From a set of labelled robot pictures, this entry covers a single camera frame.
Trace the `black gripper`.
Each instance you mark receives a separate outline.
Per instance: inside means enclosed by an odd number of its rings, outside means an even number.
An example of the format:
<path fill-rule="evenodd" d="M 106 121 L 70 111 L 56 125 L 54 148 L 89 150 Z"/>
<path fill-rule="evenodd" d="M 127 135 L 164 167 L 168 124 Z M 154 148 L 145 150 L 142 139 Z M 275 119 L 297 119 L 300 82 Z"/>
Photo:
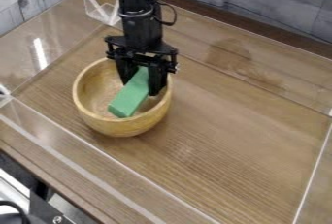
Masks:
<path fill-rule="evenodd" d="M 178 51 L 162 40 L 162 26 L 173 26 L 176 22 L 162 20 L 160 9 L 151 9 L 142 13 L 119 14 L 119 17 L 122 19 L 123 35 L 107 36 L 105 38 L 109 45 L 107 54 L 114 56 L 113 47 L 118 46 L 119 52 L 123 53 L 126 58 L 142 66 L 149 66 L 149 95 L 157 96 L 162 88 L 168 85 L 168 73 L 177 72 Z M 157 56 L 155 61 L 165 66 L 151 64 L 153 60 L 146 57 L 146 53 L 153 53 Z M 127 84 L 139 69 L 131 60 L 121 59 L 115 61 L 123 84 Z"/>

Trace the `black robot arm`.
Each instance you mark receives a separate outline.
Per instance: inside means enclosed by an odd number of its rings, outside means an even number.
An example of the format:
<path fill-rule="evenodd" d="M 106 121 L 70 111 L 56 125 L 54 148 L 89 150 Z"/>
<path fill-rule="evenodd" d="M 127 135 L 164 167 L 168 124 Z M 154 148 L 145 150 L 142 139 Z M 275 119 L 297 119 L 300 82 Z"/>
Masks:
<path fill-rule="evenodd" d="M 155 96 L 168 85 L 168 75 L 177 72 L 178 50 L 164 41 L 164 25 L 173 26 L 162 19 L 158 0 L 118 0 L 118 16 L 122 20 L 123 35 L 106 36 L 106 57 L 115 62 L 123 84 L 127 84 L 138 69 L 147 69 L 147 93 Z"/>

